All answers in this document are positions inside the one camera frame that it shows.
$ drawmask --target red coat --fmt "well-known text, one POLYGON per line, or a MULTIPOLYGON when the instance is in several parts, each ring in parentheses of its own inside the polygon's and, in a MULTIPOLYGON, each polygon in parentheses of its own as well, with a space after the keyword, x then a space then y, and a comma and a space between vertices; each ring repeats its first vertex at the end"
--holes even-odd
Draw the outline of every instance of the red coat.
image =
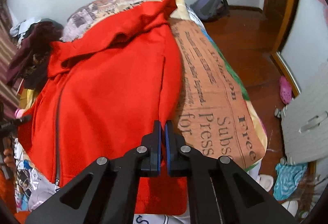
MULTIPOLYGON (((124 155, 155 120, 164 125, 172 117, 181 62, 166 20, 176 7, 175 0, 145 2, 104 19, 81 39, 51 43, 49 79, 26 112, 33 121, 20 127, 19 140, 52 183, 56 171, 63 186, 96 158, 124 155)), ((141 179, 136 213, 184 213, 185 181, 165 170, 162 164, 160 178, 141 179)))

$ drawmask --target white slipper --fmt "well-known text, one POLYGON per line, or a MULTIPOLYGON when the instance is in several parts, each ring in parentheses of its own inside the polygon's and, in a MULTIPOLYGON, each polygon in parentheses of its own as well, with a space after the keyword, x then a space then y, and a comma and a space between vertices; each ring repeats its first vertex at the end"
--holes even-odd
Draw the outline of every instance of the white slipper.
POLYGON ((256 181, 266 191, 270 191, 273 186, 273 177, 270 175, 260 174, 258 175, 256 181))
POLYGON ((298 209, 298 202, 297 201, 286 201, 282 204, 284 208, 287 209, 287 211, 292 214, 293 217, 296 216, 296 212, 298 209))

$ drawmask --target green fabric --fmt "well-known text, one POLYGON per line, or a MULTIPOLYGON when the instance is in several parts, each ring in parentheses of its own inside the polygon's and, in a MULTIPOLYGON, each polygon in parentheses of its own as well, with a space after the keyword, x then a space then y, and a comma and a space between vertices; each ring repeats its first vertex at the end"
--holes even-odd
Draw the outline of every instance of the green fabric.
POLYGON ((259 163, 260 160, 256 161, 253 165, 251 165, 250 167, 248 168, 245 168, 244 171, 246 172, 249 172, 252 168, 254 168, 258 163, 259 163))
POLYGON ((244 87, 241 79, 239 78, 239 76, 235 73, 235 71, 232 69, 232 67, 230 66, 230 64, 227 62, 227 60, 225 59, 225 57, 223 56, 223 54, 221 53, 221 51, 219 50, 219 48, 217 47, 216 43, 212 40, 212 38, 207 34, 207 32, 202 29, 202 32, 204 33, 204 35, 206 35, 207 39, 212 43, 213 47, 216 49, 216 51, 219 53, 220 57, 223 59, 224 61, 224 65, 227 69, 227 71, 229 72, 229 74, 232 76, 232 78, 239 84, 240 88, 241 88, 241 92, 243 95, 244 100, 250 100, 248 93, 246 91, 246 88, 244 87))

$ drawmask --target pink crocs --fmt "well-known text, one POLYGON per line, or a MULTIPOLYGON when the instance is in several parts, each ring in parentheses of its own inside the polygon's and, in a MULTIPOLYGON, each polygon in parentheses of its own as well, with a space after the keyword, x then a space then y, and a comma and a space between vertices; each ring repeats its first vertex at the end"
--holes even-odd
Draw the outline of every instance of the pink crocs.
POLYGON ((281 101, 285 104, 288 105, 290 101, 292 100, 292 87, 287 81, 286 77, 281 76, 280 80, 280 98, 281 101))

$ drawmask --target slipper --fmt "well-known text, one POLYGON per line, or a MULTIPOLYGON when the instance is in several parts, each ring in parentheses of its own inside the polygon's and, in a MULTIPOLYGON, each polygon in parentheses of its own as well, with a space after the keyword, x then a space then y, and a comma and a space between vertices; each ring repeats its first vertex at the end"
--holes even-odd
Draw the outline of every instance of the slipper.
POLYGON ((296 216, 296 212, 298 209, 298 202, 297 201, 286 201, 283 204, 281 204, 287 211, 292 214, 293 217, 296 216))
POLYGON ((292 100, 292 87, 284 76, 280 77, 279 84, 281 101, 288 105, 292 100))
POLYGON ((270 175, 260 174, 258 175, 256 181, 266 191, 270 191, 273 186, 273 177, 270 175))

